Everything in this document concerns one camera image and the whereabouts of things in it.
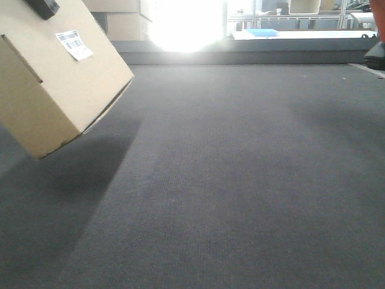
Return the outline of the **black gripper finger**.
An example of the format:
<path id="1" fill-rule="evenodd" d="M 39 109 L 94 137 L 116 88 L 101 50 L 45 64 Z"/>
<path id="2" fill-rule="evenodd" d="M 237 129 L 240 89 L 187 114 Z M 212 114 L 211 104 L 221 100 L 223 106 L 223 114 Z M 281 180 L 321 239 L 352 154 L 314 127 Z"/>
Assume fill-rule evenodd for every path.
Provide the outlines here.
<path id="1" fill-rule="evenodd" d="M 35 11 L 43 20 L 52 18 L 60 9 L 57 1 L 54 0 L 25 0 L 25 2 Z"/>

